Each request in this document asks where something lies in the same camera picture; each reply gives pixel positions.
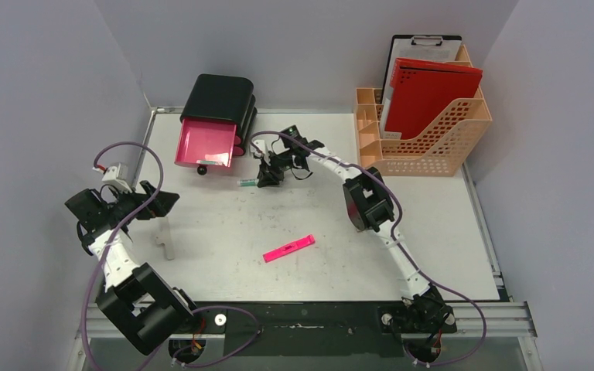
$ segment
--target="file organizer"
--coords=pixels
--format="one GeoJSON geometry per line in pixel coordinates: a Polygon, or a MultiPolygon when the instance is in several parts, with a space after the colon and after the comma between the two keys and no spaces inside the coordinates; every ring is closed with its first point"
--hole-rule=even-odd
{"type": "MultiPolygon", "coordinates": [[[[473,66],[463,45],[449,63],[473,66]]],[[[383,176],[453,176],[493,120],[479,88],[473,98],[453,100],[417,137],[381,139],[380,96],[381,89],[358,88],[354,114],[358,162],[376,167],[383,176]]]]}

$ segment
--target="purple cable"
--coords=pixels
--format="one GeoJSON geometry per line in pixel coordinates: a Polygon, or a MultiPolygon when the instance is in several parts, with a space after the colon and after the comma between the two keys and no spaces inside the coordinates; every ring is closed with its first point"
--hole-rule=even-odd
{"type": "MultiPolygon", "coordinates": [[[[305,145],[303,145],[302,143],[300,143],[299,141],[295,140],[293,137],[287,135],[287,134],[283,134],[280,133],[278,131],[270,131],[270,130],[265,130],[265,131],[259,131],[254,133],[251,137],[250,137],[250,143],[251,146],[256,148],[260,153],[263,153],[263,151],[257,147],[254,142],[252,141],[252,139],[254,139],[255,137],[259,136],[259,135],[278,135],[281,138],[285,138],[288,139],[290,141],[292,141],[293,143],[295,143],[296,145],[298,145],[299,147],[305,149],[306,151],[313,153],[314,155],[320,157],[320,158],[327,158],[325,155],[318,153],[317,151],[312,150],[311,148],[306,147],[305,145]]],[[[448,288],[436,281],[434,281],[431,277],[429,277],[424,271],[422,271],[422,269],[420,269],[420,267],[415,263],[415,260],[411,257],[411,255],[406,252],[406,250],[404,249],[404,247],[401,245],[401,243],[398,241],[398,239],[395,237],[395,229],[398,227],[399,223],[401,222],[401,218],[402,218],[402,208],[401,208],[401,204],[399,203],[399,200],[397,198],[397,196],[381,181],[379,180],[379,178],[377,178],[376,176],[372,175],[369,171],[367,171],[365,168],[357,165],[357,164],[347,164],[345,162],[342,162],[336,158],[327,158],[333,162],[335,162],[336,164],[340,165],[340,167],[342,168],[355,168],[357,170],[359,170],[360,172],[362,172],[364,175],[370,177],[370,179],[372,179],[375,183],[377,183],[382,189],[384,189],[384,191],[386,191],[386,193],[393,199],[393,201],[395,202],[395,205],[398,209],[398,217],[395,220],[395,223],[393,224],[393,227],[391,228],[391,238],[397,243],[397,246],[399,247],[399,249],[401,250],[401,252],[406,256],[406,258],[408,259],[408,261],[411,263],[411,265],[413,265],[413,267],[420,272],[420,275],[423,276],[426,280],[428,280],[429,282],[431,282],[431,284],[433,284],[434,286],[437,286],[451,294],[454,294],[460,298],[462,298],[463,300],[469,302],[473,307],[475,307],[475,309],[479,312],[480,317],[482,319],[482,335],[481,335],[481,339],[477,342],[477,344],[468,351],[468,353],[464,354],[463,356],[459,356],[457,358],[454,359],[450,359],[447,361],[442,361],[442,362],[437,362],[437,363],[432,363],[430,364],[430,366],[445,366],[445,365],[449,365],[451,363],[455,363],[461,360],[464,360],[468,357],[470,357],[471,355],[473,355],[477,349],[479,349],[481,347],[481,345],[483,344],[484,340],[486,340],[486,331],[487,331],[487,324],[486,324],[486,316],[484,315],[482,309],[479,307],[479,305],[477,305],[477,303],[471,299],[468,298],[467,296],[465,296],[464,294],[461,294],[460,292],[453,290],[451,288],[448,288]]],[[[412,357],[413,355],[407,350],[406,353],[412,357]]],[[[427,363],[422,362],[420,360],[417,360],[418,364],[421,365],[427,365],[427,363]]]]}
{"type": "MultiPolygon", "coordinates": [[[[114,144],[109,145],[106,148],[102,149],[97,154],[97,157],[94,158],[94,164],[93,164],[94,167],[95,168],[97,167],[99,158],[101,158],[101,156],[105,152],[111,150],[112,148],[119,147],[121,145],[134,145],[135,147],[140,147],[143,150],[149,152],[153,156],[155,161],[158,163],[159,180],[158,180],[158,185],[156,186],[156,189],[152,193],[152,195],[146,201],[144,201],[140,206],[138,206],[137,209],[131,211],[131,213],[129,213],[124,219],[122,219],[117,224],[117,226],[115,226],[115,228],[113,229],[113,231],[111,233],[111,236],[108,237],[108,241],[106,242],[106,246],[104,248],[104,254],[101,255],[101,259],[99,259],[99,264],[97,264],[97,266],[94,268],[94,271],[92,272],[92,275],[90,276],[90,281],[87,284],[87,290],[85,291],[85,298],[83,299],[83,307],[80,312],[80,337],[81,337],[81,342],[83,343],[83,350],[85,351],[87,360],[90,362],[90,364],[96,371],[103,371],[103,370],[97,364],[97,360],[94,359],[94,355],[92,354],[92,350],[90,349],[90,343],[87,341],[87,307],[90,305],[90,296],[92,296],[92,287],[97,282],[97,278],[99,277],[99,272],[101,272],[101,268],[104,266],[104,264],[106,262],[106,256],[108,255],[108,252],[111,249],[111,243],[114,240],[114,237],[117,235],[117,232],[119,232],[119,230],[124,225],[126,225],[126,223],[128,223],[129,220],[133,219],[133,217],[135,215],[137,215],[140,211],[142,211],[145,207],[147,207],[147,205],[149,203],[151,203],[154,200],[154,198],[158,195],[158,192],[160,192],[160,187],[162,186],[162,179],[164,176],[163,171],[162,171],[162,163],[160,162],[160,158],[158,157],[158,155],[154,151],[152,151],[149,147],[147,147],[146,145],[142,145],[142,144],[136,143],[134,141],[120,141],[118,143],[114,143],[114,144]]],[[[152,358],[159,351],[159,349],[160,349],[160,346],[158,348],[154,349],[154,351],[151,354],[149,354],[147,359],[145,359],[145,361],[135,371],[140,371],[140,370],[144,369],[149,364],[149,362],[151,362],[152,358]]]]}
{"type": "MultiPolygon", "coordinates": [[[[229,311],[239,311],[240,313],[242,313],[243,315],[246,315],[247,317],[251,318],[254,320],[254,322],[256,323],[256,331],[254,332],[254,334],[249,338],[249,340],[247,340],[243,345],[240,345],[239,347],[237,347],[233,352],[225,355],[224,357],[220,358],[220,359],[215,359],[214,361],[210,361],[210,362],[206,362],[206,363],[202,363],[199,365],[193,365],[193,364],[186,364],[186,367],[192,368],[192,369],[199,369],[202,367],[208,367],[208,366],[212,366],[216,363],[220,363],[226,359],[229,359],[233,356],[235,356],[236,354],[238,354],[242,349],[247,348],[258,336],[258,332],[261,331],[261,323],[258,321],[258,319],[256,319],[256,317],[254,317],[253,314],[251,314],[249,311],[245,311],[242,308],[235,308],[235,307],[230,307],[228,305],[211,305],[208,307],[201,307],[201,308],[197,308],[193,311],[194,314],[199,313],[201,311],[208,311],[210,309],[227,309],[229,311]]],[[[174,352],[174,354],[172,355],[172,358],[176,359],[176,356],[179,355],[179,353],[181,353],[182,351],[191,348],[192,345],[188,345],[188,346],[184,346],[181,349],[177,350],[176,352],[174,352]]]]}

